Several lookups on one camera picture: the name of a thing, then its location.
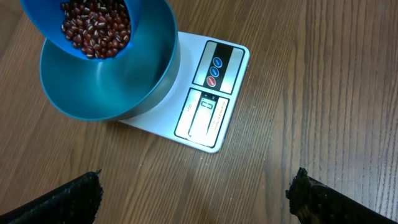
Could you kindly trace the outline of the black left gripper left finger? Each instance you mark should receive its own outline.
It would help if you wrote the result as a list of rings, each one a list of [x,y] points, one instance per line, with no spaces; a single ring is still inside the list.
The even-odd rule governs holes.
[[[93,224],[103,198],[100,172],[87,172],[1,215],[1,223]]]

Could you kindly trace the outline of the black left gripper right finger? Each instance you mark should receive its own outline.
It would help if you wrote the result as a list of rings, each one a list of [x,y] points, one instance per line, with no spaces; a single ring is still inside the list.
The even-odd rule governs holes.
[[[397,224],[313,179],[302,167],[285,195],[301,224]]]

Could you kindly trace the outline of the blue plastic scoop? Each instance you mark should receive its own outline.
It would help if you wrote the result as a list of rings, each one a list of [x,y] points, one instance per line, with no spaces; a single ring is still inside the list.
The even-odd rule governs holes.
[[[68,3],[62,0],[20,0],[21,5],[29,19],[45,38],[55,44],[69,55],[82,60],[88,60],[83,52],[72,47],[72,43],[61,34],[61,25],[66,19],[67,13],[61,12],[61,4]],[[134,35],[139,25],[142,14],[142,0],[123,0],[131,22],[131,35]]]

